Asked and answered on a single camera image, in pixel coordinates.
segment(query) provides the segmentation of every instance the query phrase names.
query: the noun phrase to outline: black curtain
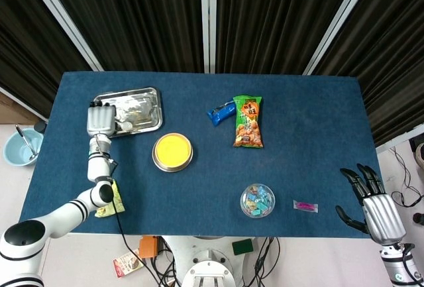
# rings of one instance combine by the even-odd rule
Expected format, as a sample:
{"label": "black curtain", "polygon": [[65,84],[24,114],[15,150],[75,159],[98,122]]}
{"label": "black curtain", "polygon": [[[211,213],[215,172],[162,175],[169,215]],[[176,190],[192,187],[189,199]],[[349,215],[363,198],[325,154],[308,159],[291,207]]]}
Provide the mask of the black curtain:
{"label": "black curtain", "polygon": [[61,0],[105,70],[203,72],[201,0]]}
{"label": "black curtain", "polygon": [[315,74],[359,79],[376,145],[424,123],[424,0],[360,0]]}
{"label": "black curtain", "polygon": [[343,0],[218,0],[217,72],[302,74]]}
{"label": "black curtain", "polygon": [[0,0],[0,86],[48,117],[63,72],[89,70],[41,0]]}

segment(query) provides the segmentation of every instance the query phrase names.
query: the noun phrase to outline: round container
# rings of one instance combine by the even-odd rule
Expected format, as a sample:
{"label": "round container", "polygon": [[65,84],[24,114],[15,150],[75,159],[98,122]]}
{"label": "round container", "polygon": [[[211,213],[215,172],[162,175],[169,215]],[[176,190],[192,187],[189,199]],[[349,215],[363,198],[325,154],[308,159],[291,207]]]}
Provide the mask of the round container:
{"label": "round container", "polygon": [[[25,128],[22,129],[22,131],[32,148],[39,153],[43,136],[37,133],[33,128]],[[11,135],[3,149],[3,157],[6,162],[12,166],[26,166],[35,163],[38,155],[32,160],[29,160],[31,155],[32,152],[30,148],[25,144],[18,132]]]}
{"label": "round container", "polygon": [[185,136],[168,133],[154,144],[152,158],[162,171],[177,172],[190,163],[193,158],[193,147]]}
{"label": "round container", "polygon": [[242,211],[254,219],[269,215],[275,204],[276,197],[272,190],[260,183],[249,185],[240,198]]}

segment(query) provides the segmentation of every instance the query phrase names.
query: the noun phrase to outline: robot finger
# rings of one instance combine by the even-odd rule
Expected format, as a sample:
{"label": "robot finger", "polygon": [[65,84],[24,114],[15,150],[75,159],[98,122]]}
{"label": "robot finger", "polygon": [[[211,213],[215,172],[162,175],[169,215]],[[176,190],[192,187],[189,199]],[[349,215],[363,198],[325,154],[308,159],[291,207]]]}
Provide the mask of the robot finger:
{"label": "robot finger", "polygon": [[378,177],[377,173],[373,171],[369,166],[363,166],[361,164],[357,164],[358,169],[362,172],[364,175],[364,179],[366,180],[366,185],[371,190],[371,194],[385,194],[386,191],[384,190],[383,184]]}
{"label": "robot finger", "polygon": [[363,233],[365,233],[365,234],[369,234],[369,232],[368,232],[368,227],[366,226],[366,224],[365,223],[363,223],[363,222],[359,222],[359,221],[356,221],[356,220],[354,220],[354,219],[351,219],[346,213],[345,213],[345,211],[344,211],[344,209],[341,207],[341,206],[339,206],[339,205],[336,205],[336,212],[337,212],[337,214],[339,215],[339,217],[340,217],[340,219],[344,222],[344,223],[346,223],[346,225],[348,225],[348,226],[350,226],[350,227],[352,227],[352,228],[354,228],[354,229],[357,229],[357,230],[359,230],[359,231],[361,231],[361,232],[363,232]]}
{"label": "robot finger", "polygon": [[347,178],[347,180],[351,184],[353,192],[355,193],[359,204],[364,205],[362,203],[363,199],[371,195],[371,192],[368,187],[362,181],[360,176],[356,174],[356,172],[345,168],[341,168],[340,172],[342,172],[342,174]]}

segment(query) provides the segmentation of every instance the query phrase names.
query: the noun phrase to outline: blue candy wrapper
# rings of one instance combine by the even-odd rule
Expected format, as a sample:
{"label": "blue candy wrapper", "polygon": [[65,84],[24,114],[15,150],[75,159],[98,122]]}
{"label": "blue candy wrapper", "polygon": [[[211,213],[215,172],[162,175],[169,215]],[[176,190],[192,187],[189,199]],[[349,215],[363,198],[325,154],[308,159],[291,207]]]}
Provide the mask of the blue candy wrapper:
{"label": "blue candy wrapper", "polygon": [[207,115],[212,120],[214,126],[219,125],[222,120],[235,114],[236,104],[233,99],[207,112]]}

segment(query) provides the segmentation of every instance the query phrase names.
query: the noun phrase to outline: clear plastic container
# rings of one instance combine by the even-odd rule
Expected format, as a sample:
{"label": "clear plastic container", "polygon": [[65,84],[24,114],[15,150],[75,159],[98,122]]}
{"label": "clear plastic container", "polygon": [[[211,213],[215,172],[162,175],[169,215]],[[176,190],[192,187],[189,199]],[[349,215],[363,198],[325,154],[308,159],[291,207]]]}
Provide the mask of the clear plastic container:
{"label": "clear plastic container", "polygon": [[272,190],[260,183],[249,185],[240,198],[244,214],[254,219],[269,215],[275,204],[276,198]]}

